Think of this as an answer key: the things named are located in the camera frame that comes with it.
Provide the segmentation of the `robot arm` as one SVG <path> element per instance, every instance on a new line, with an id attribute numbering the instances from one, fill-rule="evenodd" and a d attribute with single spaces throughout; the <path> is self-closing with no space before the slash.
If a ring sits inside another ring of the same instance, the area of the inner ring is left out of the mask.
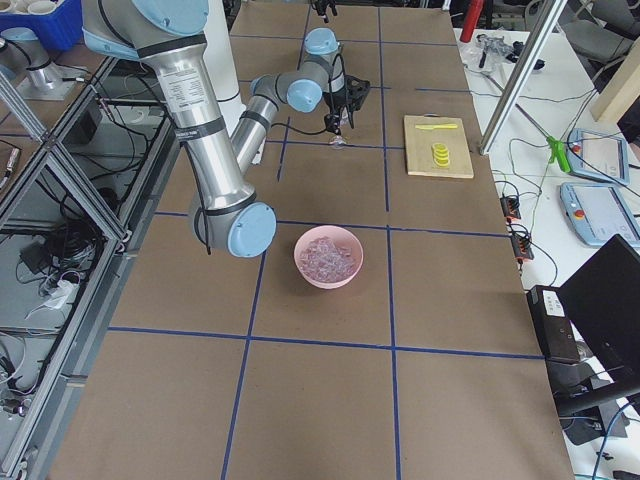
<path id="1" fill-rule="evenodd" d="M 235 257 L 261 255 L 274 238 L 276 216 L 257 201 L 244 175 L 282 106 L 308 113 L 324 94 L 344 91 L 334 32 L 312 30 L 296 70 L 256 79 L 246 109 L 229 129 L 224 103 L 238 84 L 221 2 L 85 1 L 82 14 L 88 48 L 154 71 L 196 179 L 194 234 L 206 247 Z"/>

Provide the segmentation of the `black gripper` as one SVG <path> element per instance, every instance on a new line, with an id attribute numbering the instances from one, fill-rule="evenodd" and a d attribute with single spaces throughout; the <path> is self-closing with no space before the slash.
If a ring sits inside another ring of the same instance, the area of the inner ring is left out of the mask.
<path id="1" fill-rule="evenodd" d="M 311 0 L 310 6 L 324 23 L 329 22 L 328 14 L 333 17 L 338 15 L 335 0 Z M 324 101 L 328 107 L 328 113 L 324 116 L 325 129 L 327 132 L 341 136 L 343 120 L 349 118 L 349 93 L 347 89 L 340 89 L 337 92 L 325 92 Z"/>

